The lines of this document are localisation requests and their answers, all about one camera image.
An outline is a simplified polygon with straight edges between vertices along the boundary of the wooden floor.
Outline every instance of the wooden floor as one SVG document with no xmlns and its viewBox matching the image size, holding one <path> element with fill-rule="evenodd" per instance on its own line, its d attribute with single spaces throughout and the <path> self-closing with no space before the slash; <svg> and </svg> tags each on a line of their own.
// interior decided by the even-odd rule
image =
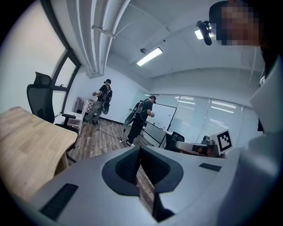
<svg viewBox="0 0 283 226">
<path fill-rule="evenodd" d="M 70 121 L 71 124 L 77 124 L 78 121 Z M 125 142 L 119 143 L 120 139 L 123 137 L 124 126 L 109 122 L 106 120 L 99 120 L 98 125 L 93 125 L 92 122 L 84 122 L 82 125 L 82 130 L 78 140 L 76 142 L 76 148 L 68 152 L 68 154 L 75 160 L 81 160 L 84 158 L 95 157 L 100 154 L 105 154 L 111 151 L 115 151 L 124 147 L 129 147 Z M 126 140 L 130 128 L 128 127 L 124 134 L 124 139 Z M 134 140 L 135 145 L 151 145 L 142 136 L 138 136 Z M 138 173 L 138 184 L 140 188 L 140 201 L 146 207 L 146 209 L 152 213 L 153 209 L 153 198 L 154 198 L 154 188 L 150 181 L 145 176 L 145 173 L 140 167 Z"/>
</svg>

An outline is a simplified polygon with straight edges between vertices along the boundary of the frame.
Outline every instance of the frame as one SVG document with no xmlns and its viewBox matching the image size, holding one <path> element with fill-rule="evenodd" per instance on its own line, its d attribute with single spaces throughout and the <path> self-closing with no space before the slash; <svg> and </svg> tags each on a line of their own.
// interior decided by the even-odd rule
<svg viewBox="0 0 283 226">
<path fill-rule="evenodd" d="M 57 21 L 57 18 L 55 16 L 54 10 L 52 8 L 51 1 L 50 0 L 40 0 L 40 2 L 41 2 L 42 8 L 43 8 L 43 10 L 44 10 L 44 12 L 45 12 L 45 14 L 46 14 L 46 16 L 47 16 L 51 26 L 53 27 L 55 33 L 57 34 L 57 36 L 59 37 L 60 41 L 62 42 L 62 44 L 66 48 L 66 51 L 63 54 L 63 56 L 61 57 L 61 59 L 59 60 L 59 62 L 57 64 L 57 67 L 55 69 L 55 72 L 53 74 L 53 77 L 52 77 L 52 89 L 53 89 L 53 91 L 57 90 L 57 91 L 65 91 L 66 92 L 66 95 L 65 95 L 65 98 L 64 98 L 64 102 L 63 102 L 63 106 L 62 106 L 62 110 L 61 110 L 61 113 L 63 113 L 64 110 L 65 110 L 65 105 L 66 105 L 66 102 L 67 102 L 69 91 L 71 89 L 71 86 L 72 86 L 72 83 L 73 83 L 73 81 L 75 79 L 75 76 L 76 76 L 77 72 L 79 71 L 79 69 L 81 67 L 81 63 L 79 62 L 79 60 L 76 57 L 73 49 L 70 47 L 69 43 L 67 42 L 66 37 L 63 34 L 63 31 L 62 31 L 62 29 L 61 29 L 61 27 L 60 27 L 60 25 L 59 25 L 59 23 Z M 64 63 L 66 62 L 66 60 L 68 58 L 76 66 L 75 70 L 72 73 L 72 76 L 71 76 L 71 79 L 69 81 L 68 87 L 55 86 L 55 83 L 56 83 L 56 80 L 57 80 L 57 78 L 59 76 L 59 73 L 60 73 Z"/>
</svg>

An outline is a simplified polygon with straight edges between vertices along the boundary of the cable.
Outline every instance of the cable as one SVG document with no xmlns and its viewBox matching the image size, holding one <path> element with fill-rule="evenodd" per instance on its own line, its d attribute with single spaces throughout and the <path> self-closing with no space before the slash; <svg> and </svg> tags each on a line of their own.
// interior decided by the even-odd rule
<svg viewBox="0 0 283 226">
<path fill-rule="evenodd" d="M 119 140 L 123 140 L 122 137 L 115 137 L 115 136 L 112 136 L 112 135 L 110 135 L 110 134 L 108 134 L 108 133 L 102 131 L 101 129 L 97 129 L 96 131 L 101 131 L 102 133 L 105 133 L 105 134 L 108 135 L 108 136 L 114 137 L 114 138 L 119 139 Z"/>
</svg>

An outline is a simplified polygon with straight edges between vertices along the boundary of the man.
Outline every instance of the man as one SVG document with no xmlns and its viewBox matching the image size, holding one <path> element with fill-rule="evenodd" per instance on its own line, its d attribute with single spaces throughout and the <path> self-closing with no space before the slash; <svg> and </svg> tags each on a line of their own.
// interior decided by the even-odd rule
<svg viewBox="0 0 283 226">
<path fill-rule="evenodd" d="M 265 66 L 260 86 L 268 77 L 277 56 L 283 52 L 281 36 L 277 31 L 280 17 L 280 7 L 266 1 L 229 0 L 215 3 L 210 8 L 210 23 L 214 32 L 216 30 L 221 34 L 218 40 L 226 45 L 261 48 Z M 264 132 L 260 121 L 258 131 Z"/>
<path fill-rule="evenodd" d="M 92 109 L 89 111 L 88 115 L 84 118 L 84 120 L 86 122 L 90 121 L 92 116 L 97 113 L 97 115 L 94 117 L 94 119 L 92 120 L 93 124 L 98 124 L 98 119 L 102 113 L 102 109 L 103 109 L 103 96 L 107 95 L 108 91 L 111 90 L 110 84 L 111 84 L 111 80 L 107 79 L 105 82 L 105 85 L 103 85 L 100 89 L 99 89 L 99 93 L 94 93 L 94 96 L 98 96 L 97 101 L 95 102 L 94 106 L 92 107 Z"/>
<path fill-rule="evenodd" d="M 133 121 L 133 125 L 131 131 L 128 135 L 127 144 L 130 146 L 134 146 L 133 141 L 134 139 L 141 133 L 142 127 L 148 116 L 154 117 L 154 114 L 151 113 L 152 105 L 155 102 L 156 97 L 150 96 L 148 99 L 144 100 L 143 107 L 141 113 L 136 113 L 136 117 Z"/>
</svg>

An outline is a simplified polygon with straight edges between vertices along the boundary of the office chair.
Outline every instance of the office chair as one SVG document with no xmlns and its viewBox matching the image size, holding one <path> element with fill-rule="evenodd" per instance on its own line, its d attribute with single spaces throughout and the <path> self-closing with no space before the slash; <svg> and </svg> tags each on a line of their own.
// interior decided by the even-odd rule
<svg viewBox="0 0 283 226">
<path fill-rule="evenodd" d="M 52 79 L 50 76 L 44 75 L 39 72 L 36 72 L 35 74 L 36 77 L 34 83 L 27 86 L 27 99 L 31 108 L 31 112 L 37 117 L 53 124 L 53 122 L 55 121 L 55 116 L 52 105 Z M 68 114 L 62 114 L 62 116 L 65 117 L 64 124 L 55 125 L 79 134 L 78 129 L 73 128 L 71 126 L 67 126 L 69 118 L 75 119 L 76 117 Z M 76 143 L 74 143 L 67 151 L 70 151 L 75 148 L 75 144 Z M 69 155 L 67 155 L 67 158 L 72 162 L 76 162 L 76 160 L 70 157 Z"/>
<path fill-rule="evenodd" d="M 166 134 L 166 146 L 164 149 L 174 152 L 180 152 L 180 150 L 175 146 L 177 141 L 184 142 L 185 138 L 176 132 L 173 132 L 172 135 Z"/>
</svg>

